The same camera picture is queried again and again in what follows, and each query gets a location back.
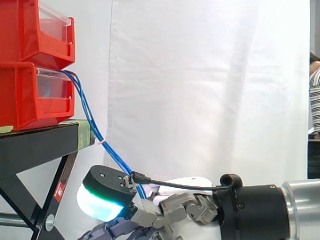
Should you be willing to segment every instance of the white curtain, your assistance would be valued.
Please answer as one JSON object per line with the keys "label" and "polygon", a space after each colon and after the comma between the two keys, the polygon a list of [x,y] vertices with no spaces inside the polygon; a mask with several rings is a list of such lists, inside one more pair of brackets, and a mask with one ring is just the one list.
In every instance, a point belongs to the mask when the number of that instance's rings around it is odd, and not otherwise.
{"label": "white curtain", "polygon": [[309,1],[114,0],[107,139],[155,179],[305,179],[309,41]]}

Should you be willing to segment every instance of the screw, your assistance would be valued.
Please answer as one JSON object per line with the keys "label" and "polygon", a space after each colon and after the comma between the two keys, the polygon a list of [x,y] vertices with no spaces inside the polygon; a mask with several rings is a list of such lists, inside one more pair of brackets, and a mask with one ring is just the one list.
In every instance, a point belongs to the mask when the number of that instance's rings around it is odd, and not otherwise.
{"label": "screw", "polygon": [[53,214],[50,214],[46,219],[45,219],[45,230],[50,232],[55,226],[55,216]]}

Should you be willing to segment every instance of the red plastic drawer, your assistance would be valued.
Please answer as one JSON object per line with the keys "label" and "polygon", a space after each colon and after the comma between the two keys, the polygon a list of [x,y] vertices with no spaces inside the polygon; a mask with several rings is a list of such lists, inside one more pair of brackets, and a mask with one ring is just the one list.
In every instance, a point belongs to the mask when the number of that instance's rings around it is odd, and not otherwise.
{"label": "red plastic drawer", "polygon": [[0,0],[0,62],[62,70],[75,62],[73,18],[38,0]]}
{"label": "red plastic drawer", "polygon": [[74,115],[74,86],[61,72],[31,62],[0,63],[0,86],[0,127],[49,127]]}

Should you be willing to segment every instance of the black cable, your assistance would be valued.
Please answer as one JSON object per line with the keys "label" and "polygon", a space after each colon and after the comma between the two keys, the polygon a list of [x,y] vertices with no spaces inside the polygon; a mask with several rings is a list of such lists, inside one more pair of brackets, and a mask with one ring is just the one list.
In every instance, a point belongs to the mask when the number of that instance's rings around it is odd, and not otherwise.
{"label": "black cable", "polygon": [[188,185],[180,185],[170,182],[151,180],[151,184],[156,184],[159,186],[166,186],[176,189],[186,189],[186,190],[199,190],[199,191],[219,191],[229,189],[229,186],[188,186]]}
{"label": "black cable", "polygon": [[132,172],[132,180],[136,184],[155,184],[159,186],[166,186],[176,189],[186,189],[186,190],[197,190],[197,191],[219,191],[219,190],[226,190],[230,189],[231,186],[209,186],[209,187],[203,187],[203,186],[188,186],[188,185],[180,185],[165,181],[157,181],[153,180],[150,177],[147,177],[146,175],[139,173],[139,172]]}

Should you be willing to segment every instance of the person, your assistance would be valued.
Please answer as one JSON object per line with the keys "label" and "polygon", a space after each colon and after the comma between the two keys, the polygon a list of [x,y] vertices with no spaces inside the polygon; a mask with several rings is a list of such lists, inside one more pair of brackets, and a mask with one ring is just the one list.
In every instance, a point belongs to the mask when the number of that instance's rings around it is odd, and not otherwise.
{"label": "person", "polygon": [[311,107],[313,129],[316,138],[320,138],[320,58],[310,52],[309,67],[309,100]]}
{"label": "person", "polygon": [[320,68],[320,58],[310,52],[310,76]]}

